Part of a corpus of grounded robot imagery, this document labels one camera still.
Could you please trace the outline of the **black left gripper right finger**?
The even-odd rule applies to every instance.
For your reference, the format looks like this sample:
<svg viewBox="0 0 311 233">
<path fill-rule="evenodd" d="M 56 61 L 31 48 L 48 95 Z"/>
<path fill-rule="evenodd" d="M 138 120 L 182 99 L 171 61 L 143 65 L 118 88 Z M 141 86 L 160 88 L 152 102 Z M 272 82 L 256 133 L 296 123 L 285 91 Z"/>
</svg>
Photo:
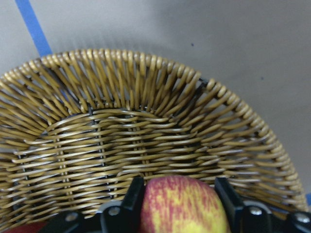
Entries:
<svg viewBox="0 0 311 233">
<path fill-rule="evenodd" d="M 272 212 L 263 203 L 242 200 L 226 178 L 215 179 L 217 192 L 233 233 L 271 233 Z"/>
</svg>

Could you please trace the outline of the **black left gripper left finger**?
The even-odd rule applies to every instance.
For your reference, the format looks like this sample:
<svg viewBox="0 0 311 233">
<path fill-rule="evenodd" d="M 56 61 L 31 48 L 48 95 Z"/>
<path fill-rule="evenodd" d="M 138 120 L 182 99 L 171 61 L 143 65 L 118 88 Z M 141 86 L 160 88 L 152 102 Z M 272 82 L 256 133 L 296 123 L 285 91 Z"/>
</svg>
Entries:
<svg viewBox="0 0 311 233">
<path fill-rule="evenodd" d="M 101 207 L 103 233 L 136 233 L 145 193 L 144 179 L 135 177 L 123 200 L 110 201 Z"/>
</svg>

